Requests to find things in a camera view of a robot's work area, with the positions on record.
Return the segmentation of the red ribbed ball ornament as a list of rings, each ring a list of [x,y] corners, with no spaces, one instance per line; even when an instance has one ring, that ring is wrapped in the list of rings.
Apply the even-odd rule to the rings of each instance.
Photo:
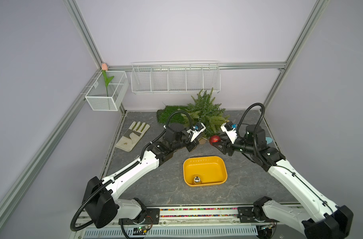
[[[209,139],[209,143],[212,146],[217,146],[222,142],[221,137],[218,135],[213,135],[210,139]]]

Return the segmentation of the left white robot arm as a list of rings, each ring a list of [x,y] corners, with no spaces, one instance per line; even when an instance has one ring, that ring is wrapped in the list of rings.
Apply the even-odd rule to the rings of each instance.
[[[120,196],[144,175],[171,159],[177,150],[194,150],[205,130],[204,123],[194,123],[186,111],[173,112],[160,135],[147,143],[136,159],[109,176],[89,180],[82,204],[70,222],[71,231],[77,232],[90,225],[100,229],[114,219],[144,223],[148,218],[144,203],[138,198],[126,200]]]

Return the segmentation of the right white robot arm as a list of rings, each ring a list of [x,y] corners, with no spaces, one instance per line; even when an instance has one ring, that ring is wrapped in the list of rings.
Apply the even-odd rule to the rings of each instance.
[[[265,106],[254,103],[246,109],[249,112],[259,106],[261,114],[256,124],[246,127],[243,135],[240,127],[231,121],[221,126],[223,133],[212,136],[210,144],[224,155],[239,152],[251,162],[261,166],[277,179],[301,204],[302,209],[282,205],[264,196],[253,204],[250,212],[239,210],[240,219],[253,219],[257,222],[274,220],[304,234],[308,239],[344,239],[349,236],[354,214],[347,206],[338,206],[329,200],[290,164],[276,148],[267,144],[266,133],[260,127],[265,115]]]

